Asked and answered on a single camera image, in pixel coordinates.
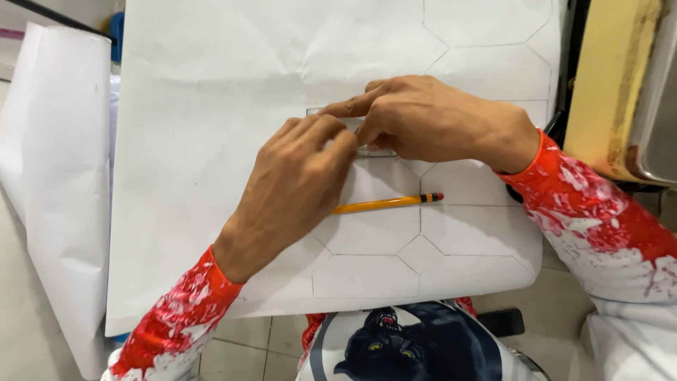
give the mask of large paper sheet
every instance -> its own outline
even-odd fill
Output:
[[[405,74],[515,102],[540,127],[554,108],[560,28],[550,0],[145,0],[128,3],[125,22],[106,335],[133,329],[213,242],[285,119]],[[341,203],[429,191],[446,197],[327,218],[253,277],[227,317],[533,281],[540,232],[481,163],[357,160]]]
[[[84,378],[106,368],[110,41],[28,25],[0,119],[0,181]]]

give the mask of yellow pencil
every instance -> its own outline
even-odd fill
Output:
[[[437,193],[428,193],[427,195],[400,197],[398,199],[369,201],[369,202],[366,202],[366,203],[339,205],[339,206],[336,207],[336,209],[334,209],[332,214],[361,212],[363,210],[380,209],[382,207],[393,207],[393,206],[404,206],[404,205],[414,205],[414,204],[420,204],[420,203],[429,203],[429,202],[433,202],[433,201],[440,201],[443,198],[444,198],[444,194],[441,193],[441,192],[437,192]]]

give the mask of panther mouth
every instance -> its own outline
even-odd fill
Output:
[[[376,323],[379,327],[385,327],[388,329],[393,329],[399,331],[399,325],[397,324],[397,316],[389,313],[380,313],[376,316]]]

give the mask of sleeve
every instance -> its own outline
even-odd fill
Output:
[[[592,296],[601,380],[677,380],[675,236],[542,132],[533,163],[499,176]]]
[[[186,380],[206,342],[237,298],[211,247],[169,292],[160,297],[127,338],[102,381]]]

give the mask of shirt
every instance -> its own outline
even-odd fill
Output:
[[[541,132],[520,174],[500,175],[590,294],[601,380],[677,379],[677,239],[633,198]],[[102,381],[187,380],[242,285],[211,249],[111,356]],[[532,380],[539,369],[453,301],[308,315],[297,380]]]

